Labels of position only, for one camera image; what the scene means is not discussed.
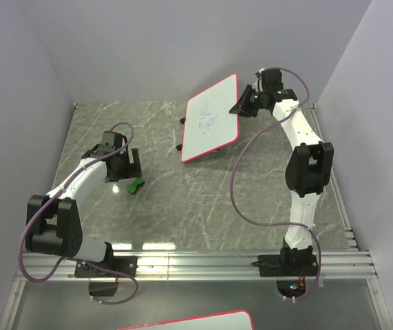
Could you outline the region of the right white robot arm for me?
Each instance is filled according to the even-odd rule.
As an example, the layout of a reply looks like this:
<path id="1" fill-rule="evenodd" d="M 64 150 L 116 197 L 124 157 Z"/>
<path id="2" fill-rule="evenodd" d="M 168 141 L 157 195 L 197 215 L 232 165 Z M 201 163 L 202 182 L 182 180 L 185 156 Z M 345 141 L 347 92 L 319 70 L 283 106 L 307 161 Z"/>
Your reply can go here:
<path id="1" fill-rule="evenodd" d="M 248 118 L 265 109 L 275 122 L 256 133 L 240 153 L 248 149 L 264 132 L 281 126 L 292 154 L 285 170 L 286 185 L 291 192 L 290 218 L 279 255 L 279 266 L 286 274 L 296 274 L 303 267 L 314 265 L 312 251 L 319 247 L 312 232 L 315 210 L 324 188 L 330 181 L 334 147 L 324 142 L 312 129 L 300 110 L 299 101 L 291 89 L 276 88 L 256 91 L 248 85 L 231 113 Z"/>

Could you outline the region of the green whiteboard eraser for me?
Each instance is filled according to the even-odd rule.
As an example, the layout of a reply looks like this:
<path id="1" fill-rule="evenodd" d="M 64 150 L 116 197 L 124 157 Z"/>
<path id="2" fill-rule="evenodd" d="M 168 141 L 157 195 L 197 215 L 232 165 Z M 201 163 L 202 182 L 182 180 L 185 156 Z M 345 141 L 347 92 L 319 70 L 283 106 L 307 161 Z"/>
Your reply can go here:
<path id="1" fill-rule="evenodd" d="M 127 186 L 127 192 L 131 195 L 136 194 L 139 189 L 145 184 L 145 180 L 142 177 L 135 178 L 132 183 Z"/>

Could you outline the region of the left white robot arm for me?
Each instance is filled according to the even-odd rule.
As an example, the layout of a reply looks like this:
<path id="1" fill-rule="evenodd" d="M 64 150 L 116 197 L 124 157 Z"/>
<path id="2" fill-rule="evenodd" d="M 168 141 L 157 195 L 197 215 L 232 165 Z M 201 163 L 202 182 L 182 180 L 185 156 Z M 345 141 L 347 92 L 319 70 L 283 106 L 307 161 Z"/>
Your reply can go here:
<path id="1" fill-rule="evenodd" d="M 34 195 L 27 205 L 27 225 L 22 238 L 29 252 L 76 259 L 91 263 L 99 276 L 118 267 L 111 244 L 87 236 L 82 229 L 79 208 L 97 185 L 142 177 L 138 149 L 127 149 L 103 157 L 90 150 L 74 172 L 45 195 Z"/>

